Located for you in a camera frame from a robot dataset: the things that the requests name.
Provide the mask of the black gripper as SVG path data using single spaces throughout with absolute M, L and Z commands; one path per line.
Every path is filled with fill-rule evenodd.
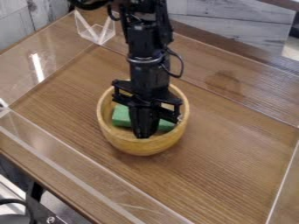
M 160 119 L 177 123 L 182 100 L 170 93 L 169 79 L 181 75 L 169 72 L 169 57 L 128 58 L 129 80 L 113 80 L 113 101 L 129 107 L 136 138 L 148 138 L 158 128 Z

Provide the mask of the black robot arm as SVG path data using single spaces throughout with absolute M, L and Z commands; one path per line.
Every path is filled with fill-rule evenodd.
M 154 134 L 161 120 L 178 122 L 182 100 L 169 91 L 173 28 L 165 0 L 68 0 L 92 11 L 104 7 L 109 18 L 121 24 L 128 45 L 129 79 L 113 80 L 113 101 L 128 108 L 137 138 Z

